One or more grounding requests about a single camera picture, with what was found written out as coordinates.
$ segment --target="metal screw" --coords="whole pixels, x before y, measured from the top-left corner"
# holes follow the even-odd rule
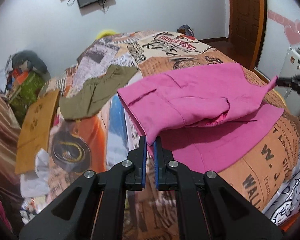
[[[217,174],[214,171],[207,171],[207,177],[209,179],[214,179],[217,176]]]
[[[85,176],[87,179],[92,178],[93,175],[94,175],[94,172],[93,172],[93,171],[86,171],[86,172],[84,173],[84,176]]]
[[[129,160],[125,160],[122,162],[122,165],[124,167],[130,167],[132,165],[132,161],[129,161]]]
[[[169,161],[168,165],[172,168],[175,168],[179,165],[177,161]]]

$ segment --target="curtain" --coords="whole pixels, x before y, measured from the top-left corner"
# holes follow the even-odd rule
[[[22,202],[20,180],[14,172],[19,134],[20,126],[13,111],[0,97],[0,194],[10,203],[12,220],[13,217],[20,217],[19,208]]]

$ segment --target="pink wall sticker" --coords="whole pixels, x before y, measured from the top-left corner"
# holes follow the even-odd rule
[[[300,44],[300,20],[293,22],[271,10],[268,10],[268,18],[283,25],[284,33],[291,46]]]

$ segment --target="bed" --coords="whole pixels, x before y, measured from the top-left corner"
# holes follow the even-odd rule
[[[59,89],[62,96],[74,96],[85,80],[106,71],[110,64],[137,66],[139,72],[129,81],[167,70],[197,65],[234,62],[215,48],[194,37],[175,32],[141,31],[108,36],[96,40],[79,57],[78,64],[46,83],[42,94]],[[246,79],[263,85],[253,72],[243,68]],[[220,176],[262,211],[284,181],[290,179],[298,161],[300,122],[287,110],[274,91],[266,102],[285,109],[269,133],[244,157]],[[93,117],[64,121],[60,109],[54,118],[49,139],[49,188],[46,202],[53,201],[86,169],[102,172],[126,159],[128,151],[138,147],[138,134],[119,98],[114,95]],[[60,142],[79,144],[86,161],[72,155],[75,162],[61,161]],[[154,162],[147,158],[146,188],[128,192],[124,239],[178,239],[178,223],[172,192],[158,192],[154,183]]]

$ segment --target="pink shirt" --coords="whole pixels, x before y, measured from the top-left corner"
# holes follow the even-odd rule
[[[162,146],[198,172],[221,171],[252,149],[282,108],[262,103],[277,77],[251,85],[238,63],[172,70],[118,90],[139,135]]]

